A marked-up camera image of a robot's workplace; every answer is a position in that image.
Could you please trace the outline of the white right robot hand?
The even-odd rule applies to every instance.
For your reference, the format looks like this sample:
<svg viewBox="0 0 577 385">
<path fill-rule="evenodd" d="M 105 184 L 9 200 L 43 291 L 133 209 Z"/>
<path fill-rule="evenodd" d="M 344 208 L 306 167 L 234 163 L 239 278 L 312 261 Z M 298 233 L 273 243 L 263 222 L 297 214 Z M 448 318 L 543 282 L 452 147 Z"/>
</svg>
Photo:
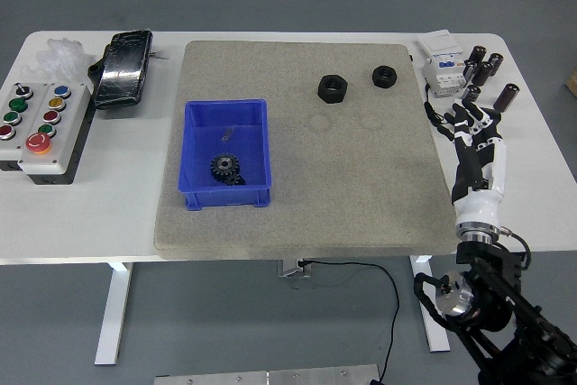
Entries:
<svg viewBox="0 0 577 385">
<path fill-rule="evenodd" d="M 498 132 L 501 113 L 469 100 L 452 109 L 444 118 L 453 127 L 458 159 L 452 189 L 456 229 L 479 227 L 497 234 L 507 169 L 507 146 Z"/>
</svg>

